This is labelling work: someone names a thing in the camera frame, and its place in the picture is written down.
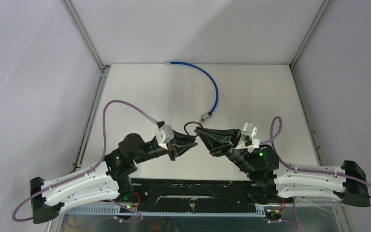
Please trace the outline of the padlock key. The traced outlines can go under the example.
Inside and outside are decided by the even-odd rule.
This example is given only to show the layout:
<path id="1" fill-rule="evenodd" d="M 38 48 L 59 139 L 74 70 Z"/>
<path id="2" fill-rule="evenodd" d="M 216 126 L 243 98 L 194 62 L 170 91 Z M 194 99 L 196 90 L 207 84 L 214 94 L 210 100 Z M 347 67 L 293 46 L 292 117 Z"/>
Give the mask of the padlock key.
<path id="1" fill-rule="evenodd" d="M 194 214 L 195 213 L 195 200 L 190 199 L 189 200 L 189 205 L 190 205 L 190 208 L 192 209 L 192 213 Z"/>

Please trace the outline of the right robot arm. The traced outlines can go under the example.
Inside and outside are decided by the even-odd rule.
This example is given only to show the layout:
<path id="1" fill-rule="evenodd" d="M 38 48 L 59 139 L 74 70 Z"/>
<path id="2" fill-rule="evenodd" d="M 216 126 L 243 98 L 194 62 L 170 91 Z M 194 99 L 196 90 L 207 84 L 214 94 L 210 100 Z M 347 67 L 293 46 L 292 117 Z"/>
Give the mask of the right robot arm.
<path id="1" fill-rule="evenodd" d="M 276 151 L 256 138 L 257 128 L 214 130 L 196 127 L 213 157 L 225 156 L 261 187 L 254 198 L 266 204 L 277 199 L 330 198 L 354 207 L 371 205 L 366 174 L 354 161 L 340 166 L 309 166 L 282 162 Z"/>

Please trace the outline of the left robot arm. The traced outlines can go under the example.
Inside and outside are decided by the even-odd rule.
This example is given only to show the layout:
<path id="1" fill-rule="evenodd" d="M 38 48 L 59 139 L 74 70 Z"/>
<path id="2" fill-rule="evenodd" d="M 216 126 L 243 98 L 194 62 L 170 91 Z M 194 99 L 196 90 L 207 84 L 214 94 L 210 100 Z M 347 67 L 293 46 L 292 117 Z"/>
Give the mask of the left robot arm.
<path id="1" fill-rule="evenodd" d="M 32 221 L 41 224 L 53 220 L 67 210 L 97 201 L 128 201 L 133 196 L 129 175 L 137 171 L 136 164 L 168 155 L 174 161 L 197 146 L 192 135 L 170 130 L 157 130 L 157 135 L 145 142 L 136 133 L 125 136 L 118 148 L 105 155 L 100 165 L 47 180 L 30 180 Z"/>

